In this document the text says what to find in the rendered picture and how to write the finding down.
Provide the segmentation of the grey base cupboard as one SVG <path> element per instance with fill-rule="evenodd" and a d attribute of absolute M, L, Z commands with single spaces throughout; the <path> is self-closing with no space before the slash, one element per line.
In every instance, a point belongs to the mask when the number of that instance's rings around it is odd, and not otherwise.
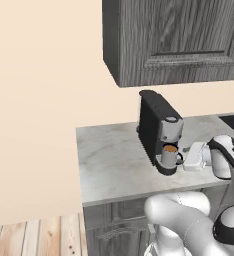
<path fill-rule="evenodd" d="M 212 221 L 228 207 L 225 196 L 230 191 L 226 184 L 203 188 L 201 192 L 210 202 L 208 218 Z M 144 256 L 146 248 L 155 239 L 155 232 L 144 211 L 147 195 L 123 201 L 101 200 L 83 205 L 88 256 Z"/>

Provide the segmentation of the grey mug of coffee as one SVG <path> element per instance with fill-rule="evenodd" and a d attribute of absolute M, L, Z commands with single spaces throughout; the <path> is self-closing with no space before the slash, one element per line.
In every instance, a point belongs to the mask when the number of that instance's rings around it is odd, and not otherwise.
<path fill-rule="evenodd" d="M 162 149 L 161 163 L 166 168 L 176 167 L 183 163 L 183 155 L 178 151 L 178 147 L 166 144 Z"/>

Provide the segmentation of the black and grey coffee machine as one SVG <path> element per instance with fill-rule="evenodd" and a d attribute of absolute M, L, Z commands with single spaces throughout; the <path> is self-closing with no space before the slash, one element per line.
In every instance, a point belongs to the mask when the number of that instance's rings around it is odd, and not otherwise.
<path fill-rule="evenodd" d="M 161 163 L 162 149 L 166 144 L 176 145 L 182 137 L 184 121 L 171 104 L 153 90 L 142 90 L 139 123 L 139 140 L 153 166 L 159 173 L 173 175 L 176 167 L 166 168 Z"/>

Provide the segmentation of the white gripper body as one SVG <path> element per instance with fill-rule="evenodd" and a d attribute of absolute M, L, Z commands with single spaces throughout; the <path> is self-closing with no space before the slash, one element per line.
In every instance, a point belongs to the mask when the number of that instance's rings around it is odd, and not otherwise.
<path fill-rule="evenodd" d="M 186 159 L 183 163 L 183 168 L 187 172 L 200 171 L 206 166 L 206 160 L 203 158 L 203 153 L 205 151 L 205 142 L 194 142 Z"/>

